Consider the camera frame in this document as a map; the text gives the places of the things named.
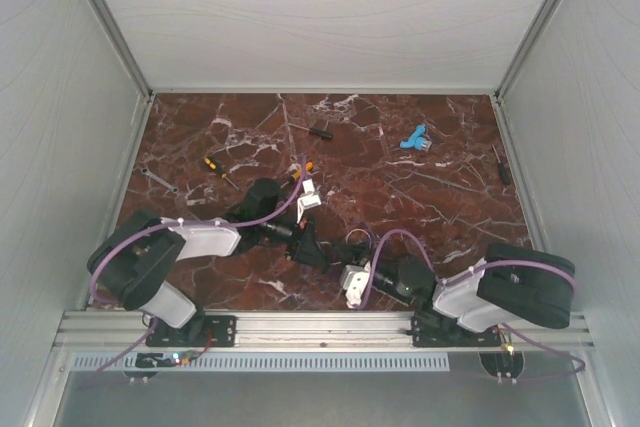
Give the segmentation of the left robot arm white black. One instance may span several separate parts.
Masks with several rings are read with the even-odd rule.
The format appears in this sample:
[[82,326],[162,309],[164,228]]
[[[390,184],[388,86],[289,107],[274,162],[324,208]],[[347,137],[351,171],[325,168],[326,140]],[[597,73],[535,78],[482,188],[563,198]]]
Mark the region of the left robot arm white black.
[[149,346],[200,347],[231,342],[222,326],[194,300],[171,285],[176,263],[201,257],[233,257],[258,246],[282,245],[293,262],[325,269],[328,258],[306,217],[320,206],[319,189],[310,179],[296,183],[288,199],[270,178],[256,180],[244,199],[224,216],[211,220],[169,219],[139,210],[89,258],[93,287],[103,287],[127,311],[141,311],[156,321]]

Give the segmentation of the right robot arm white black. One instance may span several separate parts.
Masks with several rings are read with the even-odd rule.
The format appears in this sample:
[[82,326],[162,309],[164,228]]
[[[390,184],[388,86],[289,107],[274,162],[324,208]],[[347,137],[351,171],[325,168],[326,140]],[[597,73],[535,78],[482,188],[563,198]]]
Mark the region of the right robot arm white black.
[[560,256],[492,243],[473,266],[437,279],[424,259],[411,254],[380,258],[364,243],[341,242],[335,257],[351,309],[375,290],[413,308],[406,335],[415,347],[499,347],[500,325],[516,320],[548,328],[570,324],[574,264]]

